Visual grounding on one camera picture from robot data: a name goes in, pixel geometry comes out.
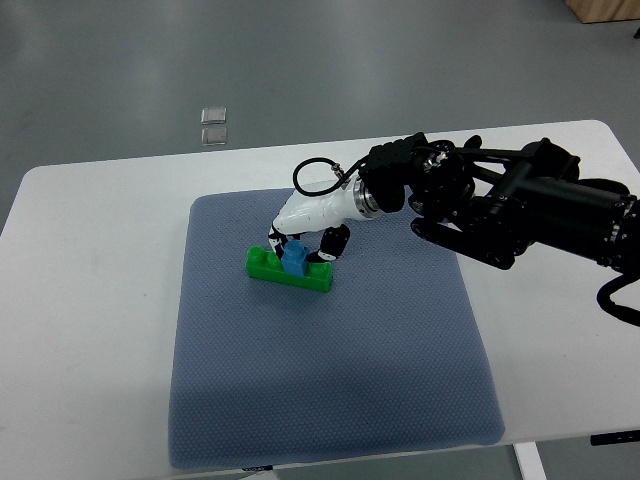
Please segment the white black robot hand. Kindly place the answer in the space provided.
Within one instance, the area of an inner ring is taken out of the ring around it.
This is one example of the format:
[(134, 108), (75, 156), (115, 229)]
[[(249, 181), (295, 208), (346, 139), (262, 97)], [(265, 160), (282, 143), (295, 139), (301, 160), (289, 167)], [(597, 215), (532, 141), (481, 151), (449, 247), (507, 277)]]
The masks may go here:
[(295, 191), (271, 224), (269, 244), (282, 258), (289, 238), (322, 231), (319, 248), (309, 253), (306, 260), (311, 263), (332, 262), (343, 254), (350, 238), (345, 221), (365, 219), (351, 189), (318, 197), (307, 197)]

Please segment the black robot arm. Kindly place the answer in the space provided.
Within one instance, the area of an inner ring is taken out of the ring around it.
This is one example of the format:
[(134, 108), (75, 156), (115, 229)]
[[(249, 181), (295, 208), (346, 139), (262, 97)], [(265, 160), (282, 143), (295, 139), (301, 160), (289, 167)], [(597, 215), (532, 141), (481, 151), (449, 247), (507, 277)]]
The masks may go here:
[(273, 223), (287, 237), (323, 231), (315, 260), (339, 257), (345, 221), (409, 206), (420, 238), (507, 270), (534, 244), (613, 269), (596, 300), (614, 318), (637, 325), (637, 310), (613, 295), (639, 278), (639, 200), (622, 183), (584, 179), (577, 156), (541, 139), (519, 150), (486, 149), (479, 136), (463, 145), (421, 133), (373, 147), (350, 168), (332, 165), (323, 189), (297, 187)]

